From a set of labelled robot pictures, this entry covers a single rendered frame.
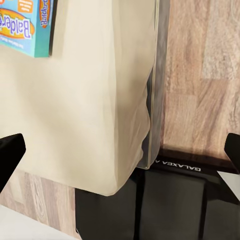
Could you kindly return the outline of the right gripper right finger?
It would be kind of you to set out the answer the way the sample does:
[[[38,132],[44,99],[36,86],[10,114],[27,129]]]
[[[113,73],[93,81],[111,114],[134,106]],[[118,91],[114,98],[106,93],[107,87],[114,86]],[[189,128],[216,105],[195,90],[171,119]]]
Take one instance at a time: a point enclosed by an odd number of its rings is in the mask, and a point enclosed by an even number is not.
[[[240,174],[240,135],[229,133],[227,135],[224,151],[233,162],[238,173]]]

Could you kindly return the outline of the board game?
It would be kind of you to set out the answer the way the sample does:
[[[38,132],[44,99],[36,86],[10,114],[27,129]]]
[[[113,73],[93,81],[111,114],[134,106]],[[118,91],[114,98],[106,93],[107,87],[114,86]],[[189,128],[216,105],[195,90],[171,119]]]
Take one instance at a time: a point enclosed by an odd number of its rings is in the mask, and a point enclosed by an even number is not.
[[[0,44],[48,58],[54,0],[0,0]]]

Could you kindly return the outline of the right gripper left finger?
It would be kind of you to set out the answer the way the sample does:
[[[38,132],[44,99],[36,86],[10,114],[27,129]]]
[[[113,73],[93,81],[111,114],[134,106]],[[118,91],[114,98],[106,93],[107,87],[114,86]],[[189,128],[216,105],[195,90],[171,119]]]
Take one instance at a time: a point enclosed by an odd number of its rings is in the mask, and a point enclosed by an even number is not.
[[[26,153],[22,133],[0,138],[0,193]]]

